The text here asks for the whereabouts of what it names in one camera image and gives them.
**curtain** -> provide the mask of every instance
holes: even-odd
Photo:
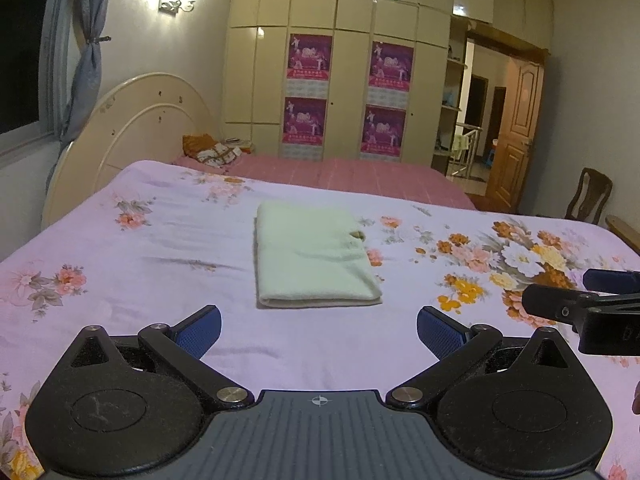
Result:
[[[102,54],[100,43],[111,38],[101,37],[109,0],[78,0],[85,45],[80,52],[71,96],[66,105],[62,128],[59,132],[61,152],[77,139],[98,101],[102,81]]]

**chair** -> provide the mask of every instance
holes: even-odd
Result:
[[[587,191],[584,194],[582,203],[578,206],[577,215],[574,216],[574,208],[582,195],[587,176],[589,177],[587,183]],[[607,175],[602,174],[599,171],[594,170],[593,168],[584,168],[582,170],[582,173],[580,174],[578,189],[575,192],[574,198],[569,203],[569,207],[566,209],[564,218],[567,220],[577,220],[580,222],[585,222],[587,221],[587,217],[593,212],[593,209],[598,206],[595,214],[593,215],[593,220],[591,221],[592,224],[597,225],[598,222],[600,222],[602,209],[607,203],[612,189],[613,182]]]

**folded towel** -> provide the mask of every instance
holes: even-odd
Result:
[[[278,308],[381,303],[359,229],[343,210],[278,201],[260,204],[260,303]]]

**orange pillow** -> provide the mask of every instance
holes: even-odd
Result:
[[[216,145],[216,141],[209,134],[201,136],[196,135],[183,135],[182,136],[182,150],[186,156],[195,158],[204,150],[212,150]]]

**cream arched headboard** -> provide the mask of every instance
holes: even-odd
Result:
[[[182,153],[183,135],[213,134],[202,97],[185,80],[145,74],[121,84],[100,101],[84,130],[62,154],[42,212],[53,224],[123,168],[137,160],[171,162]]]

